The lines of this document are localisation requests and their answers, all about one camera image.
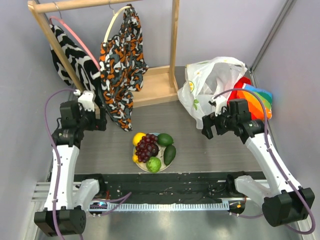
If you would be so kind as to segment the white plastic bag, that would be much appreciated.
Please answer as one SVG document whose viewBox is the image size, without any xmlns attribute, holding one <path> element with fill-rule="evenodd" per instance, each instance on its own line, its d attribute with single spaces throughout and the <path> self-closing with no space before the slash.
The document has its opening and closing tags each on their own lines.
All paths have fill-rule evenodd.
<svg viewBox="0 0 320 240">
<path fill-rule="evenodd" d="M 215 111 L 211 98 L 234 88 L 247 70 L 244 62 L 227 56 L 186 65 L 185 83 L 177 95 L 198 130 L 203 128 L 202 117 Z"/>
</svg>

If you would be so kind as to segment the green fake fruit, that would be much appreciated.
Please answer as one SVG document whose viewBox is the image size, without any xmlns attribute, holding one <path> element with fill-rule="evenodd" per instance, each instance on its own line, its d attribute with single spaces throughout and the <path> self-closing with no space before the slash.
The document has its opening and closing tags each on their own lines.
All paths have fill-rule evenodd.
<svg viewBox="0 0 320 240">
<path fill-rule="evenodd" d="M 174 143 L 174 139 L 167 133 L 160 133 L 157 136 L 157 143 L 160 146 L 167 147 Z"/>
</svg>

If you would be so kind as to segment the yellow fake lemon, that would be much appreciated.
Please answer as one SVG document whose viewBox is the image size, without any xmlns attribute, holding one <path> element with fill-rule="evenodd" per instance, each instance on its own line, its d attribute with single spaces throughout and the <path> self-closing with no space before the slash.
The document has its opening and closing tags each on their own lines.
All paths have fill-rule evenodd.
<svg viewBox="0 0 320 240">
<path fill-rule="evenodd" d="M 142 140 L 142 138 L 145 136 L 146 136 L 146 134 L 143 132 L 136 133 L 132 139 L 132 144 L 136 147 L 138 145 L 138 143 Z"/>
</svg>

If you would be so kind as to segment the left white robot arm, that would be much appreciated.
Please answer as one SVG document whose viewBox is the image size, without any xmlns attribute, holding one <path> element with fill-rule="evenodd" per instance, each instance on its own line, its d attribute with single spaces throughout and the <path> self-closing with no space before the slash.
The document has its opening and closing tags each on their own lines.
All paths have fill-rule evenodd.
<svg viewBox="0 0 320 240">
<path fill-rule="evenodd" d="M 81 235 L 93 198 L 107 192 L 101 174 L 88 174 L 74 191 L 76 162 L 85 131 L 105 131 L 106 114 L 87 100 L 61 103 L 57 128 L 50 134 L 53 166 L 48 195 L 42 211 L 34 214 L 34 223 L 48 237 Z"/>
</svg>

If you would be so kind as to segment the green fake avocado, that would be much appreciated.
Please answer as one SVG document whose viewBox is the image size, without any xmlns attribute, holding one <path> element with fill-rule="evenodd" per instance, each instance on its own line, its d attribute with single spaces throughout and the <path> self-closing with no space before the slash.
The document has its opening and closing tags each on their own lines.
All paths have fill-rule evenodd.
<svg viewBox="0 0 320 240">
<path fill-rule="evenodd" d="M 163 153 L 163 161 L 166 166 L 169 166 L 174 160 L 174 158 L 176 157 L 176 152 L 177 150 L 174 145 L 169 145 L 165 148 Z"/>
</svg>

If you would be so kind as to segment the light green fake apple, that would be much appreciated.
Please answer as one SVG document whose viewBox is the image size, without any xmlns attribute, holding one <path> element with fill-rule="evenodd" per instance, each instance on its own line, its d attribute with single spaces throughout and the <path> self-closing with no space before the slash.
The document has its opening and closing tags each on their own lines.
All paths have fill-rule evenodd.
<svg viewBox="0 0 320 240">
<path fill-rule="evenodd" d="M 162 167 L 161 160 L 157 157 L 150 157 L 150 159 L 146 162 L 146 168 L 151 173 L 157 173 L 160 171 Z"/>
</svg>

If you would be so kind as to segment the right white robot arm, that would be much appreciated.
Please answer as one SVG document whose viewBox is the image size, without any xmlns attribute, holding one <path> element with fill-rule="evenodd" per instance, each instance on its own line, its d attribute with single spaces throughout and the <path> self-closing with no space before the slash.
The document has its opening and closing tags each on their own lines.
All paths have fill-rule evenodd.
<svg viewBox="0 0 320 240">
<path fill-rule="evenodd" d="M 292 176 L 273 146 L 264 122 L 252 119 L 247 100 L 227 101 L 219 96 L 212 97 L 209 103 L 214 112 L 203 116 L 202 134 L 212 139 L 212 127 L 218 135 L 233 132 L 253 154 L 268 183 L 265 187 L 241 173 L 231 177 L 226 193 L 233 198 L 243 194 L 252 199 L 273 227 L 307 219 L 315 194 Z"/>
</svg>

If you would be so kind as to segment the dark red fake grapes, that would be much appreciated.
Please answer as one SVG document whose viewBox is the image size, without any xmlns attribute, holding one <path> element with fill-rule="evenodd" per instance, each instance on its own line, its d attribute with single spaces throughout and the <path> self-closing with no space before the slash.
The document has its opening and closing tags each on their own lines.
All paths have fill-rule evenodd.
<svg viewBox="0 0 320 240">
<path fill-rule="evenodd" d="M 133 155 L 138 156 L 140 163 L 146 163 L 150 157 L 156 157 L 159 153 L 159 147 L 157 145 L 157 136 L 151 133 L 146 133 L 146 136 L 134 146 Z"/>
</svg>

